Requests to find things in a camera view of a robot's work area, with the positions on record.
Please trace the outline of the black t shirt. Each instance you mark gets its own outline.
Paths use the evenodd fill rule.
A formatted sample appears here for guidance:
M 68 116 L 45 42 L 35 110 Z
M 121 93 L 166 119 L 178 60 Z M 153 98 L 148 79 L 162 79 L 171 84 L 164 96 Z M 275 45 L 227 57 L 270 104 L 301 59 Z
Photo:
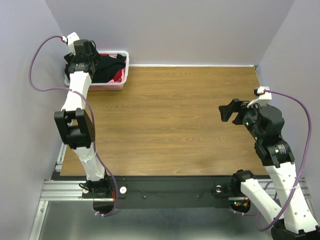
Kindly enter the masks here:
M 114 58 L 109 55 L 101 55 L 98 52 L 86 58 L 78 58 L 69 53 L 64 56 L 64 59 L 67 62 L 64 73 L 68 79 L 70 79 L 70 74 L 83 72 L 89 74 L 92 83 L 118 81 L 123 76 L 122 70 L 126 67 L 127 60 L 125 56 L 120 54 Z

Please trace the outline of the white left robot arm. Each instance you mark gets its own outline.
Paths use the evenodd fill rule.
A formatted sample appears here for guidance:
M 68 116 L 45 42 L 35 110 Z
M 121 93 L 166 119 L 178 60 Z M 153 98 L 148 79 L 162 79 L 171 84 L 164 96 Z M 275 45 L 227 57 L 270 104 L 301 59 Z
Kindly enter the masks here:
M 102 56 L 90 40 L 75 35 L 62 40 L 70 48 L 64 57 L 69 87 L 61 110 L 54 113 L 54 121 L 62 142 L 73 150 L 85 170 L 86 181 L 79 185 L 83 193 L 92 198 L 105 198 L 111 194 L 111 184 L 95 150 L 93 119 L 86 112 L 88 90 Z

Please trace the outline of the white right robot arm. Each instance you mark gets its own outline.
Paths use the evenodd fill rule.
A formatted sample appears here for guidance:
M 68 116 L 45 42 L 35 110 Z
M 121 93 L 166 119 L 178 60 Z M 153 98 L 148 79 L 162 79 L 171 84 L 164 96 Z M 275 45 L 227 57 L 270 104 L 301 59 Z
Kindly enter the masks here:
M 285 124 L 282 112 L 268 104 L 250 104 L 237 98 L 218 109 L 222 122 L 236 113 L 233 124 L 245 126 L 254 138 L 255 152 L 272 180 L 280 203 L 269 196 L 249 170 L 238 170 L 232 175 L 231 192 L 249 198 L 271 225 L 274 240 L 318 240 L 320 226 L 297 182 L 293 152 L 282 138 Z

